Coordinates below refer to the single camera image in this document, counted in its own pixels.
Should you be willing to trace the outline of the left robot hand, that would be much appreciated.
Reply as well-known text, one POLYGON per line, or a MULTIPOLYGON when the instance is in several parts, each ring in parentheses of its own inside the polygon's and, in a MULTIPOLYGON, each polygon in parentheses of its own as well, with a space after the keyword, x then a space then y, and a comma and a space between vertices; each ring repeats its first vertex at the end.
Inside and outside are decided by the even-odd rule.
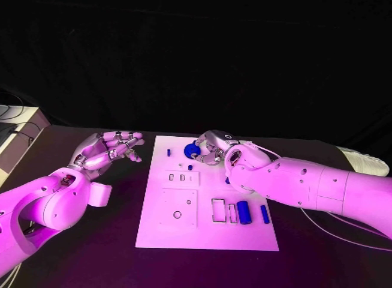
POLYGON ((105 173, 115 160, 128 158, 133 162, 141 161, 133 147, 144 143, 139 132, 93 133, 76 147, 67 168, 80 172, 92 181, 105 173))

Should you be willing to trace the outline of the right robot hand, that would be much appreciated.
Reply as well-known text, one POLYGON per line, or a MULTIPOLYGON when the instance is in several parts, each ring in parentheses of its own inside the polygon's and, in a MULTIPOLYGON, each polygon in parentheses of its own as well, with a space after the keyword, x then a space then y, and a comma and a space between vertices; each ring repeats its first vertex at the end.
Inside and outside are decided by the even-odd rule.
POLYGON ((242 156, 242 152, 229 152, 232 146, 244 143, 252 144, 252 141, 237 140, 230 133, 220 130, 207 130, 194 141, 195 147, 200 147, 200 144, 203 142, 206 143, 206 149, 208 153, 206 155, 201 155, 193 152, 190 154, 190 157, 191 159, 208 166, 217 165, 224 160, 226 156, 229 156, 229 162, 232 166, 234 166, 242 156))

